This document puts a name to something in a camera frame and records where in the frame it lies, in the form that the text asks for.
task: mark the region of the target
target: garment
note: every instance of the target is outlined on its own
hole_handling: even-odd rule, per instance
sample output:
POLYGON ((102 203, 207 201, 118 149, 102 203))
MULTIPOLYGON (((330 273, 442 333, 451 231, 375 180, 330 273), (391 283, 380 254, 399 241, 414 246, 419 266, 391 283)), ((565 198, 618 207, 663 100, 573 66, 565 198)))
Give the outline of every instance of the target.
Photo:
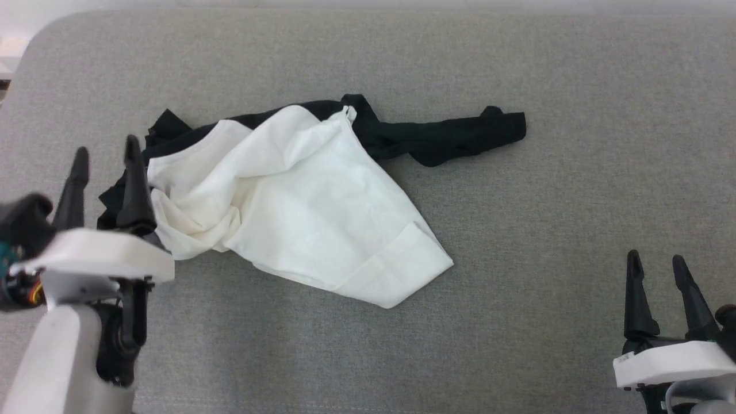
POLYGON ((175 259, 233 250, 268 273, 397 305, 453 262, 361 146, 355 118, 350 106, 324 121, 288 106, 152 158, 156 234, 175 259))
MULTIPOLYGON (((448 119, 441 122, 415 124, 381 122, 368 101, 359 94, 347 94, 340 101, 322 100, 298 104, 318 120, 323 121, 344 106, 355 108, 357 117, 353 131, 363 148, 375 160, 395 158, 409 153, 424 166, 438 166, 452 158, 478 155, 484 151, 510 144, 524 138, 524 113, 506 113, 489 106, 480 116, 448 119)), ((279 109, 263 113, 240 115, 232 120, 255 129, 279 109)), ((203 139, 216 124, 197 129, 190 128, 170 110, 164 111, 146 137, 143 151, 145 162, 185 150, 203 139)), ((99 196, 105 212, 98 219, 100 229, 116 228, 115 219, 125 193, 125 176, 99 196)))

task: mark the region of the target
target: white fabric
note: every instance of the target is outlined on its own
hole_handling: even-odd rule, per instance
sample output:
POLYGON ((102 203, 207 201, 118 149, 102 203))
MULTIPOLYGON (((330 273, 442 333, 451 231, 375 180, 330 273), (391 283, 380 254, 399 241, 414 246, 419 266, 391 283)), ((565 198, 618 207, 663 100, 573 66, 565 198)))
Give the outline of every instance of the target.
POLYGON ((355 110, 320 122, 300 106, 255 130, 220 121, 153 158, 157 235, 175 259, 233 250, 292 281, 390 308, 453 262, 355 137, 355 110))

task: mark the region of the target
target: black fabric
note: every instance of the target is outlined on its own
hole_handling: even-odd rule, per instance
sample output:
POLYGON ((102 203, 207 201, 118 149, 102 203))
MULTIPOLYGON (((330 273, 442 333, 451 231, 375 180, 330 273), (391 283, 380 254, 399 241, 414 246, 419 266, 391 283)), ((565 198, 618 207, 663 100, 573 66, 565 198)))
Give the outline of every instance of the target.
MULTIPOLYGON (((376 161, 408 153, 423 166, 438 166, 450 159, 478 155, 487 150, 511 144, 526 135, 524 113, 503 113, 494 106, 486 107, 480 116, 448 119, 440 122, 417 124, 381 122, 368 101, 360 94, 347 94, 339 101, 312 101, 295 104, 304 107, 320 121, 349 105, 357 117, 353 131, 368 155, 376 161)), ((255 129, 282 108, 263 113, 235 116, 233 121, 255 129)), ((170 110, 165 110, 146 136, 143 151, 146 165, 151 158, 171 155, 197 143, 214 128, 215 124, 192 129, 170 110)), ((125 173, 99 199, 105 212, 97 220, 97 228, 116 228, 125 194, 125 173)))

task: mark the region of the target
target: white wall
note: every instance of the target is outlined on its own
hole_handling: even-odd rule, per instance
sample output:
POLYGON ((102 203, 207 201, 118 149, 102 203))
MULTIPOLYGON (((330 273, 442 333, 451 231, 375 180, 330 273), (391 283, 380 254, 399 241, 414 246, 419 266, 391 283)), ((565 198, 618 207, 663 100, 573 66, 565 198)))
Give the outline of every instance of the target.
POLYGON ((493 9, 516 13, 732 13, 736 0, 0 0, 0 38, 30 38, 85 10, 134 7, 343 7, 493 9))

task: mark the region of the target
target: gray fabric surface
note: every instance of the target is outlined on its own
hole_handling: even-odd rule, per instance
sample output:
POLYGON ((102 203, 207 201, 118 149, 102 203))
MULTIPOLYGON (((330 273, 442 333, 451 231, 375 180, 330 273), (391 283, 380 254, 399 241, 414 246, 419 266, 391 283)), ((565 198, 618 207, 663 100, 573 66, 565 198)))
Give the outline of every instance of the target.
MULTIPOLYGON (((395 309, 258 272, 177 264, 139 364, 141 413, 643 413, 615 389, 626 252, 663 333, 670 259, 736 299, 732 20, 177 10, 39 34, 0 110, 0 194, 58 196, 87 145, 94 196, 164 108, 192 125, 366 94, 388 121, 524 110, 527 138, 427 169, 384 164, 455 260, 395 309)), ((40 312, 0 318, 0 397, 40 312)))

